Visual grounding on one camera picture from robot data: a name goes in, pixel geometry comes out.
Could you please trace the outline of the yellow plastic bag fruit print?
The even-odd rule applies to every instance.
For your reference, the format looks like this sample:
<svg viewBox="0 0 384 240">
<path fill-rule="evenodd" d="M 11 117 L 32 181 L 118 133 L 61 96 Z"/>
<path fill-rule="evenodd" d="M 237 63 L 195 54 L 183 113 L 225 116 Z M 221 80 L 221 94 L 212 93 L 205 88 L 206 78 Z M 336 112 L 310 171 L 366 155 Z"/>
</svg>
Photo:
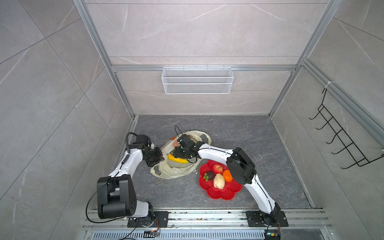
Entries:
<svg viewBox="0 0 384 240">
<path fill-rule="evenodd" d="M 193 158 L 191 163 L 187 161 L 185 164 L 183 164 L 172 161 L 168 158 L 169 153 L 173 151 L 178 144 L 177 138 L 177 136 L 172 138 L 161 148 L 164 160 L 151 168 L 151 174 L 153 176 L 170 180 L 184 177 L 196 171 L 196 168 L 202 159 L 196 160 Z"/>
</svg>

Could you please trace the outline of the dark brown fake fruit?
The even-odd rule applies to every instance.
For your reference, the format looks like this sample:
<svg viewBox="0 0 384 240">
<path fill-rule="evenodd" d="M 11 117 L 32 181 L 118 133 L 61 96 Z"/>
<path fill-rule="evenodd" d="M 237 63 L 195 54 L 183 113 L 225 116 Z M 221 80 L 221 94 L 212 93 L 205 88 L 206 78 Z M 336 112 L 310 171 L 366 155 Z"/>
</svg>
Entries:
<svg viewBox="0 0 384 240">
<path fill-rule="evenodd" d="M 203 175 L 203 179 L 208 182 L 208 181 L 213 181 L 215 178 L 215 173 L 213 171 L 207 171 Z"/>
</svg>

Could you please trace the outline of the red pink fake apple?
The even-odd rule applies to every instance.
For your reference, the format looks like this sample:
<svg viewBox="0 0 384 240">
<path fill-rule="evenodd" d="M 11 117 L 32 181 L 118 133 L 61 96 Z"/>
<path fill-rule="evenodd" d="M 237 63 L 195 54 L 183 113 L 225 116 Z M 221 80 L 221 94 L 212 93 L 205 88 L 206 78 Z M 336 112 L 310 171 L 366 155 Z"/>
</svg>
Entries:
<svg viewBox="0 0 384 240">
<path fill-rule="evenodd" d="M 212 171 L 215 175 L 222 174 L 224 172 L 224 167 L 220 164 L 214 164 L 212 166 Z"/>
</svg>

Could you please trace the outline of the orange fake fruit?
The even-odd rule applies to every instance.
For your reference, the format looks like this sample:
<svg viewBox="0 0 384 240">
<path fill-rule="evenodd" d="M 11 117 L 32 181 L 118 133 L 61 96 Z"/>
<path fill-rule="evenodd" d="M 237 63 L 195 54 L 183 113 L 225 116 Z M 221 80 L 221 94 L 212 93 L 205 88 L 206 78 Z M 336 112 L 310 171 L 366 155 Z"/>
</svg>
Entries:
<svg viewBox="0 0 384 240">
<path fill-rule="evenodd" d="M 230 183 L 234 180 L 229 170 L 224 170 L 222 175 L 223 175 L 225 181 L 228 183 Z"/>
</svg>

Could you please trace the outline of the red flower shaped plate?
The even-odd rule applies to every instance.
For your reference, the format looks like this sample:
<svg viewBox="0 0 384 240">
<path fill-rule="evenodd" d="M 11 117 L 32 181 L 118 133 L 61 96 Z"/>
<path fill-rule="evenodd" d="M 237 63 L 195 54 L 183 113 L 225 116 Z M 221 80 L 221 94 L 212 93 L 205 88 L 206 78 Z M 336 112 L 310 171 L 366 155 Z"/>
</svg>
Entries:
<svg viewBox="0 0 384 240">
<path fill-rule="evenodd" d="M 243 186 L 237 183 L 224 164 L 208 160 L 200 169 L 199 185 L 211 199 L 232 200 Z"/>
</svg>

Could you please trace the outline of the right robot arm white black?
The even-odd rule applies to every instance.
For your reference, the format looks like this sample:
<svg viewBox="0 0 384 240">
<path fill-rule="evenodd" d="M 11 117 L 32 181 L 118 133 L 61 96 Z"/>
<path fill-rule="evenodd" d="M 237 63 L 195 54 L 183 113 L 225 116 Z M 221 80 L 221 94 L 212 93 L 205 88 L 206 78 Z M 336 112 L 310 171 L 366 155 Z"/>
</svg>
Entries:
<svg viewBox="0 0 384 240">
<path fill-rule="evenodd" d="M 201 141 L 194 142 L 186 134 L 178 137 L 177 142 L 179 146 L 176 147 L 176 153 L 183 159 L 209 159 L 227 166 L 234 180 L 245 186 L 255 199 L 265 223 L 271 225 L 278 222 L 281 208 L 260 182 L 255 164 L 243 149 L 213 147 Z"/>
</svg>

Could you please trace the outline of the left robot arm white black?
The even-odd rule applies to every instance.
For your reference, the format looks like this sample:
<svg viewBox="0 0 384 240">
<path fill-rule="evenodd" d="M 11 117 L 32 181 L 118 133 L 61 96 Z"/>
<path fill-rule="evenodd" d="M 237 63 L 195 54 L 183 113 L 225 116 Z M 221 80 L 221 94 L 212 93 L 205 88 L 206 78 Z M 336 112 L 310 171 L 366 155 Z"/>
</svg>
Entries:
<svg viewBox="0 0 384 240">
<path fill-rule="evenodd" d="M 100 221 L 87 220 L 94 224 L 104 224 L 119 219 L 134 218 L 139 226 L 150 227 L 155 222 L 155 213 L 150 202 L 137 200 L 133 175 L 139 163 L 145 161 L 150 166 L 163 160 L 159 147 L 144 144 L 126 148 L 119 165 L 107 176 L 99 178 L 97 190 L 98 216 Z"/>
</svg>

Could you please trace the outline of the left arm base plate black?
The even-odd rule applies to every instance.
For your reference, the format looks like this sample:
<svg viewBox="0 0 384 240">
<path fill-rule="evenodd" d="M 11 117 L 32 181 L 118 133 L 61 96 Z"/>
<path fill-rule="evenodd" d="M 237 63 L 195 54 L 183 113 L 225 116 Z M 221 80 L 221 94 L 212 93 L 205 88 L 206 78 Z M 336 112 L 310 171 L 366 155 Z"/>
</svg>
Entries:
<svg viewBox="0 0 384 240">
<path fill-rule="evenodd" d="M 146 217 L 142 218 L 129 218 L 127 227 L 133 228 L 166 228 L 169 221 L 169 212 L 155 211 Z"/>
</svg>

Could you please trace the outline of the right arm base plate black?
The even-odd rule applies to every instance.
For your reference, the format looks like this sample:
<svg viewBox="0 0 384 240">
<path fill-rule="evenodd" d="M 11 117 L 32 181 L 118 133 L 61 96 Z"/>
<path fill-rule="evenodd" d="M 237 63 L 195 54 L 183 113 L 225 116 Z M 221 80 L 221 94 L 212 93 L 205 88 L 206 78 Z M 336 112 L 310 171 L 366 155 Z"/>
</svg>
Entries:
<svg viewBox="0 0 384 240">
<path fill-rule="evenodd" d="M 246 211 L 249 227 L 288 227 L 288 220 L 283 211 L 278 214 L 266 214 L 261 211 Z"/>
</svg>

